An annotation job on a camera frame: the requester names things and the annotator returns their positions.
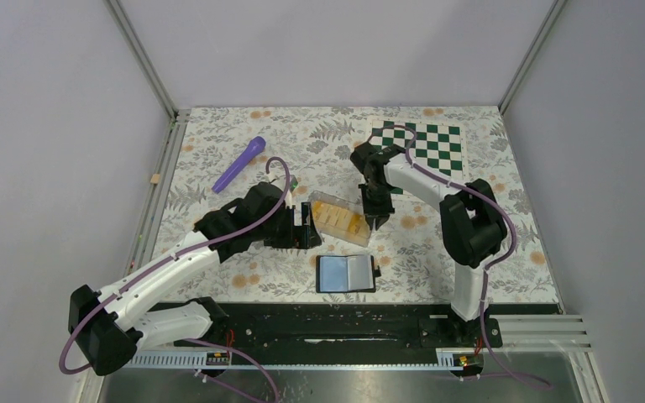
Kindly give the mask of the clear box of cards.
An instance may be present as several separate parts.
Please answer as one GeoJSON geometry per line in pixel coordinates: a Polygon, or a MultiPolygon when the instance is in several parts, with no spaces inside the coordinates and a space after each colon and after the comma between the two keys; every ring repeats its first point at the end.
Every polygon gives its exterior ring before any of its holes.
{"type": "Polygon", "coordinates": [[[320,233],[360,247],[369,245],[371,231],[362,206],[321,191],[314,191],[309,202],[320,233]]]}

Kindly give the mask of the black leather card holder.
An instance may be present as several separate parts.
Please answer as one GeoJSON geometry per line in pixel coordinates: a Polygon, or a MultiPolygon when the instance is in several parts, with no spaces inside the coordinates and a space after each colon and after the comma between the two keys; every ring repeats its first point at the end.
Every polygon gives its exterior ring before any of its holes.
{"type": "Polygon", "coordinates": [[[381,276],[370,254],[318,255],[316,292],[320,294],[375,293],[381,276]]]}

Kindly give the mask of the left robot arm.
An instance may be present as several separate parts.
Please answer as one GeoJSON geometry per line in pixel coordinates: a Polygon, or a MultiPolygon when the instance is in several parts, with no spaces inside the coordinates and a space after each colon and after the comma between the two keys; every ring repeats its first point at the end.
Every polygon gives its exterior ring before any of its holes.
{"type": "Polygon", "coordinates": [[[60,371],[76,373],[66,366],[72,346],[85,357],[86,369],[104,376],[148,347],[187,338],[200,338],[208,345],[222,342],[227,333],[225,315],[209,297],[161,311],[153,308],[184,282],[217,268],[254,243],[301,250],[321,245],[312,203],[295,207],[289,195],[283,185],[260,182],[245,196],[205,214],[168,254],[98,290],[89,285],[75,289],[60,371]]]}

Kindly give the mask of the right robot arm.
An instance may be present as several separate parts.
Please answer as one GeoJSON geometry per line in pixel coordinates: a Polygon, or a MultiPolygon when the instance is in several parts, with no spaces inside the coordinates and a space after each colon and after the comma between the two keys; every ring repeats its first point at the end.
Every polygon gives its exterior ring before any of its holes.
{"type": "Polygon", "coordinates": [[[398,145],[377,149],[365,142],[354,149],[350,159],[364,177],[359,188],[371,230],[394,213],[394,189],[402,189],[438,212],[443,246],[455,263],[454,318],[448,323],[448,335],[456,344],[470,345],[485,323],[489,268],[507,259],[500,253],[506,238],[512,249],[517,246],[516,230],[496,202],[490,184],[483,180],[459,184],[433,174],[413,162],[409,150],[398,145]]]}

